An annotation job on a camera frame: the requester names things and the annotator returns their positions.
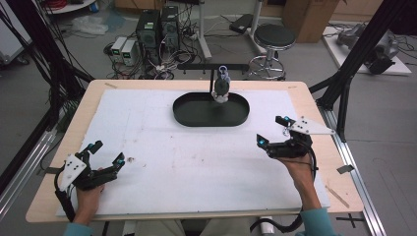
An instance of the stool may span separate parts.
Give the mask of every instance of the stool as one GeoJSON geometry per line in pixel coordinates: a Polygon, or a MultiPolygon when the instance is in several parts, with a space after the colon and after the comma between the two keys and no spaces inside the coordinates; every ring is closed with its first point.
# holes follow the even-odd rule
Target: stool
{"type": "Polygon", "coordinates": [[[277,51],[292,47],[294,33],[282,26],[262,25],[255,30],[254,41],[267,50],[267,55],[257,56],[249,62],[251,74],[266,80],[285,81],[284,66],[278,60],[277,51]]]}

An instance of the stool base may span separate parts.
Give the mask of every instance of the stool base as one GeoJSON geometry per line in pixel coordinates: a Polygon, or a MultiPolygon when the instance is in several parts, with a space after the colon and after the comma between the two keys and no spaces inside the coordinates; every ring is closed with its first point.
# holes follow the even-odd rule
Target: stool base
{"type": "Polygon", "coordinates": [[[266,56],[257,56],[249,62],[251,75],[256,75],[270,81],[285,81],[285,71],[282,63],[272,57],[269,60],[269,65],[266,65],[266,56]]]}

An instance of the oval black tray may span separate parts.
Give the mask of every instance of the oval black tray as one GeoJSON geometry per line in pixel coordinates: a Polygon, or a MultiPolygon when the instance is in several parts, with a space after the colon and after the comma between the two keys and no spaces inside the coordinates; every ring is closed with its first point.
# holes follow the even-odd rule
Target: oval black tray
{"type": "Polygon", "coordinates": [[[178,123],[189,127],[231,127],[243,124],[249,115],[249,103],[230,92],[227,102],[214,101],[209,92],[189,92],[172,106],[178,123]]]}

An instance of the sleeve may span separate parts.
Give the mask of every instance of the sleeve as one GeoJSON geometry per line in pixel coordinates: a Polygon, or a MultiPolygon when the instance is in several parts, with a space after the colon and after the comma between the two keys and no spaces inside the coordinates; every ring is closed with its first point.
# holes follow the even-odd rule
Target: sleeve
{"type": "Polygon", "coordinates": [[[88,226],[78,223],[68,223],[64,236],[90,236],[92,229],[88,226]]]}
{"type": "Polygon", "coordinates": [[[304,232],[299,232],[296,236],[337,236],[333,231],[328,210],[325,208],[310,209],[301,211],[304,221],[304,232]]]}

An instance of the floor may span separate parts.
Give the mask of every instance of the floor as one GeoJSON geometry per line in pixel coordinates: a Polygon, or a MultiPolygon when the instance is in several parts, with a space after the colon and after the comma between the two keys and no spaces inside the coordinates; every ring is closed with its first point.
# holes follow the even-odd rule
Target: floor
{"type": "MultiPolygon", "coordinates": [[[[64,14],[56,20],[62,29],[77,16],[90,15],[88,10],[64,14]]],[[[136,27],[135,15],[123,15],[108,7],[96,16],[102,17],[110,30],[105,35],[91,36],[84,33],[67,33],[65,42],[69,50],[95,78],[105,79],[112,73],[111,63],[103,48],[117,35],[129,35],[136,27]]],[[[221,17],[207,20],[206,29],[226,30],[228,24],[221,17]]],[[[279,24],[275,19],[261,19],[261,23],[279,24]]],[[[256,50],[247,36],[217,38],[208,37],[212,63],[247,63],[256,50]]],[[[417,39],[408,37],[415,47],[417,39]]],[[[287,71],[287,81],[302,81],[308,86],[332,76],[337,67],[322,41],[296,44],[279,54],[287,71]]],[[[417,235],[417,73],[416,59],[403,53],[397,55],[402,62],[411,63],[410,76],[371,76],[357,74],[351,85],[346,119],[346,139],[358,165],[368,192],[383,223],[387,235],[417,235]]],[[[174,71],[174,80],[206,80],[209,74],[174,71]]],[[[231,74],[232,80],[252,80],[247,75],[231,74]]],[[[33,63],[18,63],[0,70],[0,171],[6,168],[35,125],[48,109],[48,84],[41,78],[33,63]]],[[[314,98],[321,96],[319,91],[314,98]]],[[[48,165],[53,156],[46,156],[48,165]]],[[[65,223],[32,224],[25,220],[26,211],[42,180],[36,174],[30,177],[15,203],[0,221],[0,235],[53,235],[60,234],[65,223]]],[[[336,232],[345,236],[369,235],[363,221],[336,220],[347,214],[330,216],[336,232]]],[[[362,218],[361,213],[352,217],[362,218]]],[[[282,224],[289,224],[292,216],[275,217],[282,224]]],[[[199,228],[199,222],[186,222],[188,228],[199,228]]],[[[95,234],[101,232],[102,222],[91,225],[95,234]]],[[[111,222],[107,235],[121,235],[123,222],[111,222]]],[[[253,235],[261,235],[255,230],[253,235]]]]}

